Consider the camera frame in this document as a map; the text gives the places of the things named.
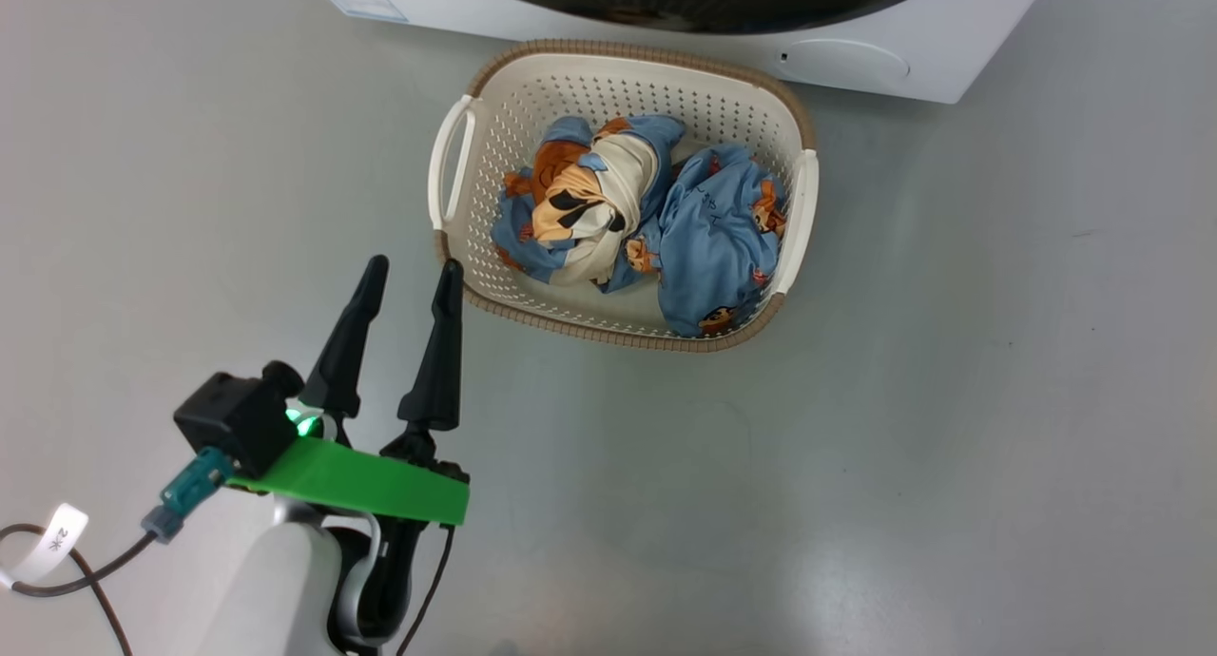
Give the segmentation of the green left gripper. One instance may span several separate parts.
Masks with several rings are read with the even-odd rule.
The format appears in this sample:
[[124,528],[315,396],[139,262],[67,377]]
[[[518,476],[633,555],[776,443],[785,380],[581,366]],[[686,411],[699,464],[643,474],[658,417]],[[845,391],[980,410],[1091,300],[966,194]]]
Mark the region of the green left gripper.
[[[361,360],[388,275],[386,256],[368,260],[301,389],[301,405],[357,417]],[[432,299],[430,343],[398,405],[398,417],[413,428],[377,455],[301,436],[264,478],[232,482],[277,500],[277,523],[256,554],[279,564],[275,581],[299,582],[299,626],[321,626],[323,646],[331,650],[413,640],[452,557],[442,553],[430,590],[413,611],[417,542],[431,526],[454,536],[469,514],[469,473],[437,460],[430,434],[460,424],[462,280],[461,263],[447,259]]]

